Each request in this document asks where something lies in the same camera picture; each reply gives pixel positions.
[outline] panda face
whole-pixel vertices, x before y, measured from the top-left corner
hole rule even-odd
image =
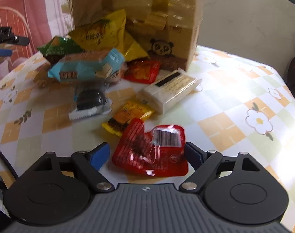
[[[171,46],[169,43],[164,41],[156,41],[152,45],[152,51],[155,52],[157,55],[164,56],[166,54],[171,54]]]

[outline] white barcode label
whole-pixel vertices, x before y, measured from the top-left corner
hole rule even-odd
[[[164,147],[181,147],[181,137],[177,130],[155,129],[153,132],[155,144]]]

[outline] black round object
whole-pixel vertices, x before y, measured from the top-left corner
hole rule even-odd
[[[5,192],[4,205],[22,223],[43,226],[75,217],[89,199],[87,186],[61,171],[29,171]]]
[[[106,97],[103,92],[97,89],[87,89],[81,92],[77,97],[77,110],[91,109],[102,106],[106,103]]]
[[[287,192],[268,172],[233,171],[207,186],[204,201],[226,220],[257,225],[280,220],[289,199]]]

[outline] cardboard box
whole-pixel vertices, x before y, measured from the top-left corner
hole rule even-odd
[[[75,26],[93,23],[108,12],[124,8],[126,30],[162,69],[188,69],[192,61],[202,0],[71,0]]]

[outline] checkered tablecloth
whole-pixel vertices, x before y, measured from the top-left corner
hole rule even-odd
[[[0,150],[19,175],[47,151],[70,156],[104,141],[114,150],[119,138],[101,124],[144,87],[123,80],[107,91],[113,100],[111,114],[70,121],[73,91],[58,84],[39,89],[33,83],[35,69],[45,62],[37,53],[0,81]],[[249,152],[288,191],[289,207],[282,223],[295,232],[295,100],[280,75],[269,66],[202,46],[188,73],[202,79],[200,86],[164,115],[154,114],[145,129],[179,124],[185,128],[186,140],[205,151],[225,156]],[[100,170],[115,186],[122,182],[179,185],[193,171],[190,168],[184,177],[151,178],[126,173],[110,160]],[[7,184],[11,182],[1,162],[0,174]]]

